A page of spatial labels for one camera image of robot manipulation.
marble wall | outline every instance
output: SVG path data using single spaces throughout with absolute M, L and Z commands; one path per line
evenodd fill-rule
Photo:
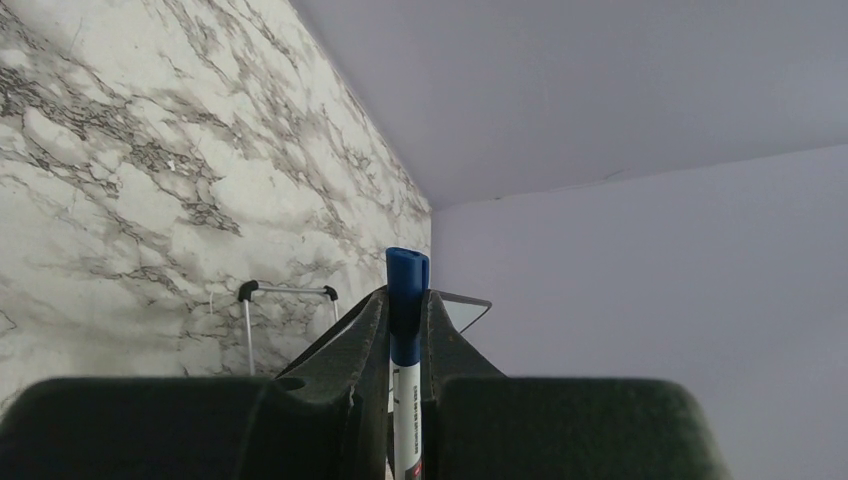
M 0 2 L 0 410 L 60 375 L 247 372 L 234 291 L 384 282 L 430 208 L 284 0 Z M 330 325 L 257 297 L 260 372 Z

black corner connector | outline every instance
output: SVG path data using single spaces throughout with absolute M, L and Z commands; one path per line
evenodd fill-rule
M 324 285 L 324 295 L 330 297 L 330 300 L 333 302 L 339 299 L 339 292 L 329 285 Z
M 239 287 L 239 302 L 243 302 L 245 300 L 249 302 L 250 296 L 257 290 L 259 290 L 259 282 L 256 280 L 244 282 L 241 287 Z

metal frame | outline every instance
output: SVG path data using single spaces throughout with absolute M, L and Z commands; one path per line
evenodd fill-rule
M 250 302 L 252 300 L 251 297 L 253 296 L 253 292 L 256 291 L 294 293 L 297 295 L 325 295 L 333 305 L 333 323 L 338 323 L 339 321 L 339 306 L 337 303 L 339 294 L 336 292 L 336 289 L 329 285 L 324 285 L 323 288 L 291 288 L 278 287 L 258 280 L 250 280 L 249 282 L 243 283 L 242 286 L 239 287 L 238 300 L 239 303 L 241 303 L 242 311 L 244 312 L 244 326 L 247 334 L 247 358 L 250 365 L 251 376 L 256 374 L 256 365 L 253 360 L 253 336 L 250 331 Z

marble pattern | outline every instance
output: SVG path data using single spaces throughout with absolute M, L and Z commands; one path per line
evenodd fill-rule
M 284 0 L 0 2 L 0 410 L 60 375 L 247 372 L 237 287 L 346 311 L 430 207 Z M 261 294 L 261 373 L 329 325 Z

ceiling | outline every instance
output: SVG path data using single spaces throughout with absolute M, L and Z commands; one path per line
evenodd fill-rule
M 848 143 L 846 0 L 293 0 L 437 209 Z

